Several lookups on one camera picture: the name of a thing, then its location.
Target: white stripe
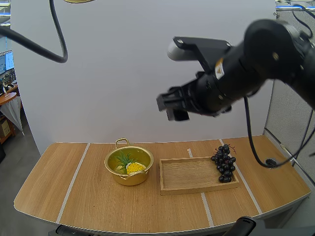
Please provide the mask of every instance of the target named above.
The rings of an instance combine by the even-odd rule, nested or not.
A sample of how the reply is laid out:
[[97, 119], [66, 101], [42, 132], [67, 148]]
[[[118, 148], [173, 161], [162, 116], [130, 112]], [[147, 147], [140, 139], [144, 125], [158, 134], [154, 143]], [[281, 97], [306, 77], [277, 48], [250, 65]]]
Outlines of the white stripe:
[[78, 175], [79, 169], [80, 169], [80, 167], [81, 167], [81, 165], [82, 165], [82, 162], [83, 162], [83, 160], [84, 160], [85, 155], [87, 154], [87, 151], [88, 151], [88, 149], [89, 149], [89, 146], [90, 146], [90, 144], [87, 144], [87, 146], [86, 146], [86, 148], [85, 148], [85, 150], [84, 150], [84, 153], [83, 153], [83, 155], [82, 155], [82, 157], [81, 157], [81, 160], [80, 160], [80, 162], [79, 162], [79, 164], [78, 164], [78, 166], [77, 166], [77, 169], [76, 169], [75, 172], [74, 172], [74, 175], [73, 175], [72, 180], [71, 180], [71, 182], [70, 182], [70, 185], [69, 185], [69, 187], [68, 187], [68, 191], [67, 191], [67, 193], [66, 193], [66, 195], [65, 195], [65, 197], [64, 197], [63, 204], [62, 204], [62, 206], [61, 206], [61, 208], [60, 208], [58, 218], [57, 218], [57, 220], [56, 220], [56, 223], [57, 223], [57, 224], [59, 224], [60, 219], [61, 219], [61, 217], [62, 217], [62, 215], [63, 215], [63, 210], [64, 210], [64, 208], [65, 208], [65, 205], [66, 205], [67, 201], [68, 201], [68, 197], [69, 197], [70, 192], [71, 192], [71, 189], [72, 189], [72, 187], [73, 187], [75, 178], [76, 178], [77, 175]]
[[201, 193], [201, 198], [202, 198], [203, 204], [205, 206], [205, 210], [206, 210], [206, 213], [207, 213], [209, 226], [210, 227], [214, 227], [214, 224], [213, 224], [213, 221], [212, 221], [212, 216], [211, 216], [211, 213], [210, 213], [210, 209], [209, 209], [209, 206], [208, 206], [208, 202], [207, 202], [207, 198], [206, 198], [205, 193]]
[[[192, 152], [191, 152], [190, 148], [188, 148], [187, 151], [188, 151], [189, 157], [192, 158]], [[205, 206], [205, 210], [206, 210], [206, 214], [207, 214], [209, 226], [210, 226], [210, 227], [214, 227], [214, 224], [213, 224], [212, 216], [211, 216], [210, 209], [209, 209], [209, 206], [208, 206], [208, 202], [207, 202], [206, 195], [205, 195], [205, 193], [200, 193], [200, 194], [201, 194], [201, 198], [202, 198], [203, 205]]]
[[238, 174], [240, 175], [240, 177], [241, 177], [241, 179], [242, 179], [242, 181], [243, 181], [243, 183], [244, 183], [244, 185], [245, 185], [245, 187], [246, 187], [248, 193], [250, 194], [250, 197], [252, 198], [252, 201], [254, 202], [254, 205], [255, 205], [255, 207], [256, 207], [258, 213], [259, 213], [259, 214], [262, 214], [262, 211], [261, 211], [261, 209], [260, 209], [260, 207], [259, 207], [259, 205], [258, 205], [258, 202], [256, 201], [256, 198], [254, 197], [254, 195], [253, 195], [253, 193], [252, 193], [250, 187], [248, 186], [248, 184], [247, 184], [247, 182], [246, 182], [244, 176], [242, 175], [240, 169], [238, 168], [238, 166], [236, 165], [236, 163], [234, 163], [234, 166], [235, 166], [236, 171], [237, 171]]

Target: black cable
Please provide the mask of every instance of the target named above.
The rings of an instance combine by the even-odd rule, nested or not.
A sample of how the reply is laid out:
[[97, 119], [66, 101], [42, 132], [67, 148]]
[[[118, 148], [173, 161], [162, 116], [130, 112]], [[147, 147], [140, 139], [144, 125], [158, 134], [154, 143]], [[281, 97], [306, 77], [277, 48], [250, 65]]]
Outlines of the black cable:
[[308, 139], [305, 141], [305, 143], [297, 150], [296, 153], [294, 153], [290, 158], [288, 158], [287, 160], [281, 162], [281, 163], [277, 163], [276, 165], [268, 165], [263, 163], [256, 152], [253, 140], [252, 140], [252, 128], [251, 128], [251, 118], [250, 118], [250, 108], [248, 105], [248, 98], [246, 96], [244, 96], [244, 102], [245, 102], [245, 111], [246, 111], [246, 121], [247, 121], [247, 133], [248, 133], [248, 139], [251, 145], [251, 149], [252, 149], [252, 153], [256, 159], [256, 161], [259, 163], [259, 165], [266, 167], [266, 168], [275, 168], [275, 167], [279, 167], [284, 165], [285, 163], [289, 162], [292, 158], [296, 157], [296, 155], [306, 146], [306, 144], [310, 141], [310, 139], [312, 138], [313, 134], [315, 133], [315, 128], [313, 129], [313, 131], [311, 132], [310, 136], [308, 137]]
[[304, 26], [311, 32], [311, 35], [307, 35], [307, 34], [305, 33], [306, 37], [307, 37], [308, 39], [313, 38], [313, 31], [312, 31], [312, 29], [311, 29], [305, 22], [303, 22], [303, 21], [301, 21], [299, 18], [297, 18], [297, 16], [295, 15], [294, 11], [292, 11], [292, 14], [293, 14], [294, 18], [295, 18], [300, 24], [304, 25]]
[[65, 40], [63, 37], [63, 33], [56, 15], [55, 6], [54, 6], [54, 0], [49, 0], [49, 6], [51, 15], [53, 17], [55, 27], [57, 30], [57, 34], [60, 40], [61, 49], [63, 51], [63, 56], [59, 56], [42, 46], [38, 45], [37, 43], [34, 43], [33, 41], [29, 40], [28, 38], [25, 38], [23, 35], [19, 34], [18, 32], [15, 32], [14, 30], [11, 30], [5, 26], [0, 26], [0, 35], [6, 36], [13, 41], [17, 42], [18, 44], [21, 44], [22, 46], [30, 49], [31, 51], [48, 58], [50, 60], [53, 60], [58, 63], [65, 63], [68, 60], [68, 51], [67, 47], [65, 45]]
[[[310, 127], [310, 124], [311, 124], [312, 116], [313, 116], [313, 109], [311, 110], [310, 118], [309, 118], [309, 121], [308, 121], [308, 123], [307, 123], [306, 130], [305, 130], [305, 133], [304, 133], [304, 136], [303, 136], [303, 139], [302, 139], [300, 148], [301, 148], [301, 146], [303, 146], [304, 140], [305, 140], [306, 135], [307, 135], [307, 131], [309, 130], [309, 127]], [[295, 159], [298, 158], [299, 154], [300, 154], [300, 152], [298, 152], [298, 153], [296, 154], [296, 158], [295, 158]]]
[[312, 16], [315, 19], [315, 15], [309, 11], [308, 9], [306, 9], [304, 6], [300, 5], [300, 4], [295, 4], [293, 6], [300, 6], [302, 8], [303, 11], [305, 11], [307, 14], [309, 14], [310, 16]]

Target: pineapple leaves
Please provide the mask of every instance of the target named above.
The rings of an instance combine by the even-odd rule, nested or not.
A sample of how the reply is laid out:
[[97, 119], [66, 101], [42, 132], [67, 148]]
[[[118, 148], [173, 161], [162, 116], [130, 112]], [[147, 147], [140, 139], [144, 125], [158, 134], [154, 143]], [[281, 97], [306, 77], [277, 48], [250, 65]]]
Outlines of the pineapple leaves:
[[136, 162], [136, 160], [129, 158], [130, 155], [131, 155], [131, 153], [128, 153], [127, 156], [126, 156], [126, 155], [123, 153], [123, 151], [120, 150], [119, 156], [115, 156], [115, 157], [120, 161], [120, 164], [118, 164], [118, 165], [116, 166], [116, 168], [119, 167], [119, 166], [121, 166], [122, 169], [126, 169], [126, 165], [127, 165], [128, 163], [134, 163], [134, 162]]

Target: white backdrop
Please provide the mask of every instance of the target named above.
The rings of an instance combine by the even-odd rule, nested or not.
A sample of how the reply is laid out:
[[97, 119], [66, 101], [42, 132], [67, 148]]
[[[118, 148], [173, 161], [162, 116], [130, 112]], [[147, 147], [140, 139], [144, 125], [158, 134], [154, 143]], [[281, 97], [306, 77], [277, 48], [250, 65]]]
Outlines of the white backdrop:
[[[159, 93], [194, 78], [197, 62], [174, 62], [174, 36], [243, 39], [255, 19], [272, 18], [273, 0], [55, 0], [69, 50], [57, 64], [13, 44], [24, 109], [41, 153], [53, 142], [169, 142], [246, 136], [244, 102], [217, 118], [190, 114], [169, 122]], [[13, 0], [12, 28], [61, 54], [48, 0]], [[272, 83], [250, 99], [254, 135], [262, 134]]]

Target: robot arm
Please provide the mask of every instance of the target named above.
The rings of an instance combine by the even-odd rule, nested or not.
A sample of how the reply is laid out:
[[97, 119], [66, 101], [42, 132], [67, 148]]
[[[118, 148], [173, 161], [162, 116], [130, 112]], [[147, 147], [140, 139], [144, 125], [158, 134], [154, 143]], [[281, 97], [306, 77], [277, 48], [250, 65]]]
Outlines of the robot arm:
[[223, 40], [175, 37], [168, 56], [197, 60], [204, 69], [196, 79], [157, 97], [169, 120], [187, 120], [188, 112], [214, 117], [228, 112], [233, 102], [256, 93], [267, 79], [282, 80], [315, 109], [315, 49], [286, 22], [255, 21], [235, 47]]

